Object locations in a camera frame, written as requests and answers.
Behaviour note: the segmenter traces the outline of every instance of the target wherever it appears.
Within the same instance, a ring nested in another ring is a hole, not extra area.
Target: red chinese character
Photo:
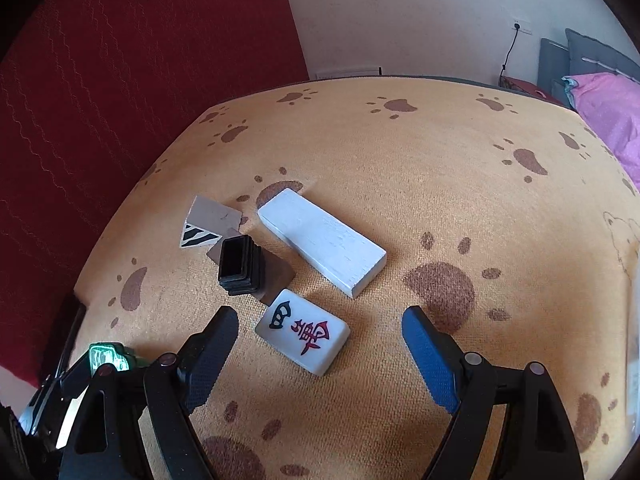
[[[303,323],[301,319],[296,321],[295,325],[291,326],[293,332],[298,334],[300,341],[306,341],[305,347],[300,355],[306,354],[306,351],[310,348],[320,348],[316,342],[318,339],[329,339],[329,328],[327,322],[323,321],[316,323],[314,327],[313,323]]]

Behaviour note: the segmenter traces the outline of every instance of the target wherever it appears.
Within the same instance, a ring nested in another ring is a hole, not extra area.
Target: pink fabric
[[[575,109],[640,187],[640,84],[609,72],[572,75]]]

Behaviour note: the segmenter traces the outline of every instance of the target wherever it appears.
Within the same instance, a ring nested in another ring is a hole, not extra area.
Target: electrical outlet
[[[533,34],[532,30],[531,30],[531,22],[526,22],[525,20],[519,20],[517,18],[513,19],[513,25],[511,25],[511,28],[513,30],[516,30],[515,24],[520,25],[520,32],[523,32],[524,34]]]

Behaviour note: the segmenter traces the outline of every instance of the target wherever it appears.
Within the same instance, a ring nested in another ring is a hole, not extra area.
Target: red nightstand
[[[560,101],[558,101],[558,99],[556,99],[555,97],[551,97],[551,95],[542,91],[540,88],[535,86],[533,83],[530,83],[529,81],[523,81],[522,79],[516,79],[514,77],[502,76],[498,84],[501,86],[501,88],[517,90],[519,92],[527,93],[533,97],[537,97],[538,99],[541,99],[543,101],[547,101],[555,105],[564,106]]]

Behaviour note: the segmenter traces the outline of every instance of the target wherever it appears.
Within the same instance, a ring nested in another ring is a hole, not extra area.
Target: black and white striped pattern
[[[219,235],[200,229],[199,227],[185,224],[182,230],[182,240],[180,240],[180,247],[201,247],[206,245],[213,245],[220,238]]]

